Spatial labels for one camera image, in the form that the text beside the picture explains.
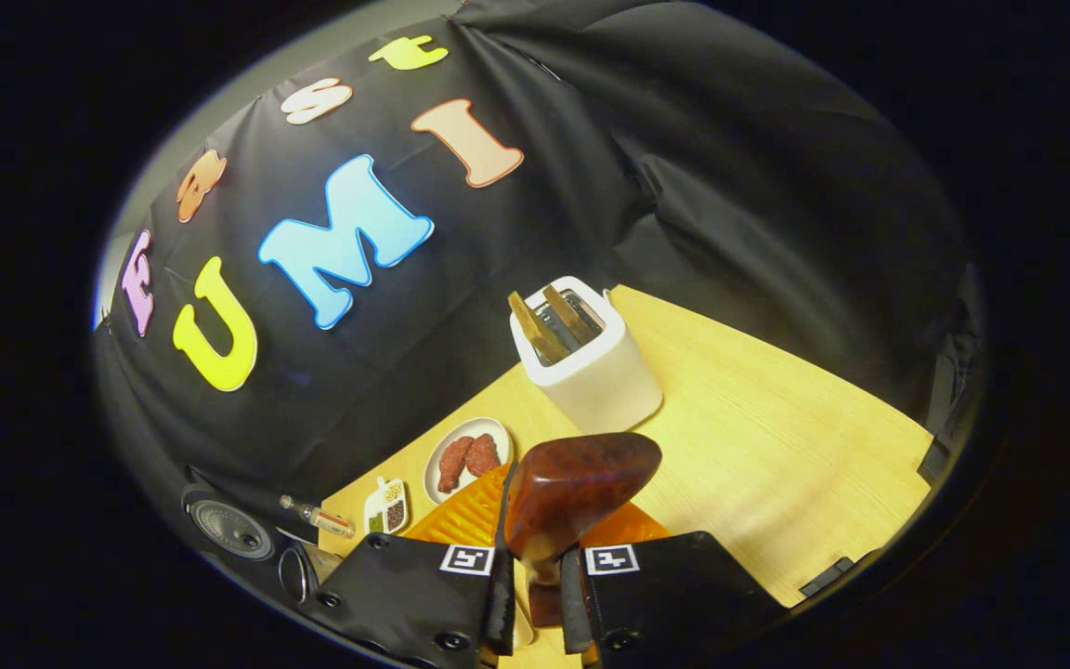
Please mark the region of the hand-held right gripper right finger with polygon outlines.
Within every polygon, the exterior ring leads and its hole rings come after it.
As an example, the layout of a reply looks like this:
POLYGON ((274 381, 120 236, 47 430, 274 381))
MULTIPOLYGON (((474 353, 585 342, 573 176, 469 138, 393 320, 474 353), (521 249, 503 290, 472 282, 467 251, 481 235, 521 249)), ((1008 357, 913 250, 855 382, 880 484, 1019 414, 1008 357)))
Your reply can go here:
POLYGON ((727 668, 789 610, 706 531, 627 504, 561 557, 562 635, 586 668, 727 668))

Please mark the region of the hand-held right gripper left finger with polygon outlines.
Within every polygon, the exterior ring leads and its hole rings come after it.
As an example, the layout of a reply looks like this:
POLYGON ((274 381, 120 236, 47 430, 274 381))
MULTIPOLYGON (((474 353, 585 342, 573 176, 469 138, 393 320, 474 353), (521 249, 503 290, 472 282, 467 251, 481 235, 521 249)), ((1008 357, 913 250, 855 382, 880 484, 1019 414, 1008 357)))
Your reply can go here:
POLYGON ((515 650, 504 546, 373 532, 300 606, 335 643, 389 668, 489 668, 515 650))

